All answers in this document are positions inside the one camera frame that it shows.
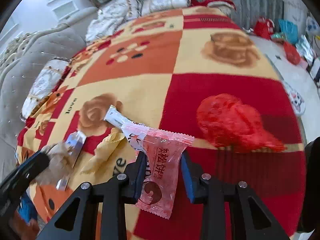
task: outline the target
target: plastic bag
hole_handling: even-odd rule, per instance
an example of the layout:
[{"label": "plastic bag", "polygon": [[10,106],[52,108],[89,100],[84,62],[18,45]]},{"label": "plastic bag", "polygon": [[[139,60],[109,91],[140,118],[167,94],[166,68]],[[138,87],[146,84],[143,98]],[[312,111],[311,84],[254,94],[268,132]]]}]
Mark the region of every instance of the plastic bag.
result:
[{"label": "plastic bag", "polygon": [[311,66],[313,63],[313,51],[311,48],[310,43],[308,42],[307,38],[304,35],[301,35],[301,37],[299,38],[297,44],[296,44],[296,48],[298,53],[305,57],[306,61],[308,62],[308,64]]},{"label": "plastic bag", "polygon": [[204,99],[197,109],[197,123],[215,147],[232,146],[236,152],[267,147],[276,152],[285,146],[263,128],[260,113],[233,95],[220,94]]},{"label": "plastic bag", "polygon": [[254,33],[264,39],[270,40],[271,35],[274,33],[275,24],[271,19],[259,17],[255,27]]},{"label": "plastic bag", "polygon": [[287,35],[285,33],[275,33],[271,35],[271,40],[273,42],[278,42],[283,44],[285,41],[287,41]]},{"label": "plastic bag", "polygon": [[287,35],[287,40],[291,44],[295,44],[298,41],[298,27],[292,22],[279,19],[279,25],[281,32]]},{"label": "plastic bag", "polygon": [[320,34],[320,27],[318,25],[318,23],[316,22],[315,19],[313,19],[312,17],[308,16],[307,20],[306,20],[306,32],[309,36],[309,38],[311,38],[314,35],[319,35]]},{"label": "plastic bag", "polygon": [[295,46],[285,41],[283,44],[283,48],[284,48],[287,60],[294,65],[298,65],[301,60],[301,57],[297,49],[295,48]]},{"label": "plastic bag", "polygon": [[194,137],[153,129],[134,123],[121,127],[130,145],[148,156],[141,196],[136,204],[142,210],[169,219],[177,189],[179,161]]}]

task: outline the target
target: pillow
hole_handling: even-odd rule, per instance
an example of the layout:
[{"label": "pillow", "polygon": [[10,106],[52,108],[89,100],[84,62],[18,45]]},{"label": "pillow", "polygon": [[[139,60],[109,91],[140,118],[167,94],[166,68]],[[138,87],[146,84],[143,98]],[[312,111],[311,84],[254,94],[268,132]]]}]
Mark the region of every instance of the pillow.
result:
[{"label": "pillow", "polygon": [[69,62],[66,58],[54,57],[44,65],[23,103],[20,114],[21,121],[25,122],[38,103],[51,93]]},{"label": "pillow", "polygon": [[85,36],[87,44],[114,34],[122,23],[138,18],[139,11],[138,0],[115,0],[101,6],[98,10],[98,18],[93,20],[88,27]]},{"label": "pillow", "polygon": [[191,6],[207,6],[209,8],[218,8],[223,14],[231,17],[231,12],[236,10],[236,6],[231,0],[204,0],[198,2],[197,0],[191,0]]},{"label": "pillow", "polygon": [[175,8],[186,8],[191,0],[145,0],[141,9],[141,16]]}]

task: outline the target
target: bedspread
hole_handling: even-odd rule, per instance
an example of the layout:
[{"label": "bedspread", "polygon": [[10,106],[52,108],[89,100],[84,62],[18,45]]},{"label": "bedspread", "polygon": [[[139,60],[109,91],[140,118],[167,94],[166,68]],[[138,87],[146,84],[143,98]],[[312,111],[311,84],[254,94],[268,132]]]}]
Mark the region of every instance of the bedspread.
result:
[{"label": "bedspread", "polygon": [[[294,233],[305,185],[295,115],[268,60],[218,9],[197,6],[138,18],[79,52],[69,67],[66,79],[33,112],[18,136],[20,162],[77,129],[88,136],[66,191],[30,187],[32,201],[45,221],[82,182],[105,182],[134,160],[134,150],[123,140],[98,170],[79,174],[111,131],[103,117],[113,104],[135,122],[194,136],[193,146],[187,149],[192,161],[225,182],[245,180],[287,234]],[[209,144],[197,126],[196,109],[203,99],[221,93],[257,109],[264,128],[287,150],[235,153]],[[134,205],[125,209],[128,239],[199,238],[202,206],[190,204],[181,175],[169,220]]]}]

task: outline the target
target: red plastic bag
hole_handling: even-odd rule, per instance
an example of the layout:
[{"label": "red plastic bag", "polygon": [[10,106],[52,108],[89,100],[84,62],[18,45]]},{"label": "red plastic bag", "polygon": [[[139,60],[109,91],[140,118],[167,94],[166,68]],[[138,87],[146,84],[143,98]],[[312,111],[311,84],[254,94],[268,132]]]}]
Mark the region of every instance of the red plastic bag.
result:
[{"label": "red plastic bag", "polygon": [[260,113],[232,95],[206,98],[198,107],[196,117],[205,138],[215,147],[233,146],[237,152],[263,147],[276,152],[285,149],[281,141],[264,130]]},{"label": "red plastic bag", "polygon": [[271,35],[274,33],[273,28],[275,24],[271,19],[265,19],[259,17],[256,26],[254,27],[254,33],[264,39],[271,40]]},{"label": "red plastic bag", "polygon": [[287,57],[287,60],[294,65],[298,65],[301,61],[301,57],[300,57],[296,47],[287,41],[284,42],[283,47],[284,47],[284,51],[285,51],[285,55]]}]

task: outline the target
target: rose print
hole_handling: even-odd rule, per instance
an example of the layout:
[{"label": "rose print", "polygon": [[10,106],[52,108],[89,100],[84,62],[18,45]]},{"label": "rose print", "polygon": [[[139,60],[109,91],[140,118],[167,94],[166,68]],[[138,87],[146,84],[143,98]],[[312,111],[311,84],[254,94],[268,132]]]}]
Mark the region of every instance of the rose print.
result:
[{"label": "rose print", "polygon": [[216,33],[206,42],[202,54],[237,67],[253,67],[260,59],[249,37],[238,33]]},{"label": "rose print", "polygon": [[39,133],[40,133],[40,135],[41,136],[43,136],[44,135],[44,131],[45,131],[45,129],[47,128],[47,126],[48,126],[48,122],[49,122],[49,120],[45,120],[45,121],[43,121],[41,124],[40,124],[40,126],[39,126]]},{"label": "rose print", "polygon": [[103,94],[85,102],[79,112],[78,129],[86,136],[102,135],[108,127],[112,127],[111,124],[103,120],[110,105],[119,109],[121,104],[112,94]]}]

